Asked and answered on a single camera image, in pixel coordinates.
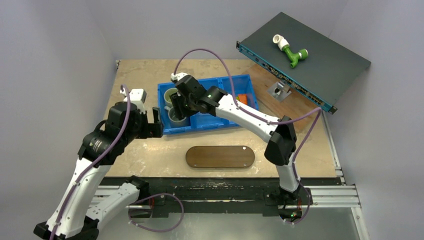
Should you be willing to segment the grey ceramic mug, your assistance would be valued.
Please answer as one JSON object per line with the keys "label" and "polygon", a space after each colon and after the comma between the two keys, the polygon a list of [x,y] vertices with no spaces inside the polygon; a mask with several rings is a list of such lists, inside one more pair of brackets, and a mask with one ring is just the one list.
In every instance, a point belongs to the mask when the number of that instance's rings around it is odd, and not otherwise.
{"label": "grey ceramic mug", "polygon": [[190,125],[189,118],[185,117],[185,118],[179,119],[177,117],[177,114],[176,114],[177,112],[174,109],[174,107],[165,106],[164,109],[167,112],[167,117],[169,119],[171,128],[188,127]]}

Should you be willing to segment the brown oval wooden tray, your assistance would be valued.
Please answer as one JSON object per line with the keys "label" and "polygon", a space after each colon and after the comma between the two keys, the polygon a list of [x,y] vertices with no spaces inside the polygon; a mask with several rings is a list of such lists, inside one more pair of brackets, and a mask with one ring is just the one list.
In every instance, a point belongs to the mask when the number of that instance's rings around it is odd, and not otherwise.
{"label": "brown oval wooden tray", "polygon": [[198,145],[185,154],[186,163],[197,169],[247,168],[255,158],[254,151],[245,145]]}

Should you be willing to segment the blue plastic bin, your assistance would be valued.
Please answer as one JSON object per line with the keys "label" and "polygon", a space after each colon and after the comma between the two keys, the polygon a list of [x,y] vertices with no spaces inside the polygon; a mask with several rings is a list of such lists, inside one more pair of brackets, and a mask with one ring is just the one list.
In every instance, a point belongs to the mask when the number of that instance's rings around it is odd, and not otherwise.
{"label": "blue plastic bin", "polygon": [[[259,109],[256,94],[253,89],[251,77],[248,74],[234,75],[232,77],[235,95],[246,94],[248,98],[248,106],[256,110]],[[203,78],[198,80],[205,87],[208,85],[217,86],[228,93],[231,93],[230,80],[228,76]],[[190,132],[204,132],[215,129],[224,129],[238,127],[239,125],[233,121],[215,117],[210,114],[197,113],[189,118],[190,125],[185,127],[171,127],[165,110],[164,93],[170,88],[174,88],[172,82],[159,83],[157,85],[157,106],[160,108],[160,116],[164,125],[164,135],[176,135]]]}

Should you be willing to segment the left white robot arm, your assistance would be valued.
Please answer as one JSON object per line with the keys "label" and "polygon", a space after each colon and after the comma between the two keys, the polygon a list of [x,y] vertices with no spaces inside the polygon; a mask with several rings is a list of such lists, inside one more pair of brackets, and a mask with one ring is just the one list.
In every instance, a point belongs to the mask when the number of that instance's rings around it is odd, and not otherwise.
{"label": "left white robot arm", "polygon": [[71,181],[53,215],[38,223],[33,232],[43,240],[95,240],[105,224],[125,205],[146,203],[149,183],[131,176],[105,203],[89,206],[106,173],[118,156],[135,139],[161,138],[164,124],[159,107],[152,108],[154,121],[148,122],[142,102],[117,102],[107,119],[87,134],[78,150]]}

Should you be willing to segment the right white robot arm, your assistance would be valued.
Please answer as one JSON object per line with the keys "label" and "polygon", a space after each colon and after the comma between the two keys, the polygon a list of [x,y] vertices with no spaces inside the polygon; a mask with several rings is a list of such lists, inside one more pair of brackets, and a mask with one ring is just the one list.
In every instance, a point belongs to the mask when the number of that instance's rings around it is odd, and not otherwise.
{"label": "right white robot arm", "polygon": [[264,156],[276,166],[282,200],[292,204],[300,198],[299,178],[293,163],[297,136],[289,117],[280,119],[262,113],[217,86],[205,89],[197,79],[184,72],[173,73],[170,79],[177,89],[170,98],[179,120],[197,113],[209,114],[254,133],[267,144]]}

